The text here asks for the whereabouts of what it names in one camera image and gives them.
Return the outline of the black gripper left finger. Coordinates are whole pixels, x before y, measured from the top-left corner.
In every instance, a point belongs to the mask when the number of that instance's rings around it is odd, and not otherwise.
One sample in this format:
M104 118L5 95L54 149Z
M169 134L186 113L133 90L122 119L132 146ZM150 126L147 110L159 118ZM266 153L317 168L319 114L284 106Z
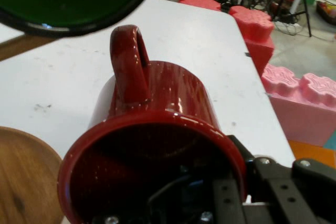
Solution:
M147 200L147 223L245 223L228 166L177 166L164 175L164 184Z

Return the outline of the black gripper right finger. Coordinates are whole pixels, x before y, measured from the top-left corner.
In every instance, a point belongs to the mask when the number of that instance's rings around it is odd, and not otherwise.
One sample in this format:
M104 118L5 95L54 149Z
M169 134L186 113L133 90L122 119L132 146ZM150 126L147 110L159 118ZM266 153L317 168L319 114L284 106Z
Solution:
M233 135L247 168L251 203L245 223L335 223L335 168L301 158L285 167L266 156L254 157Z

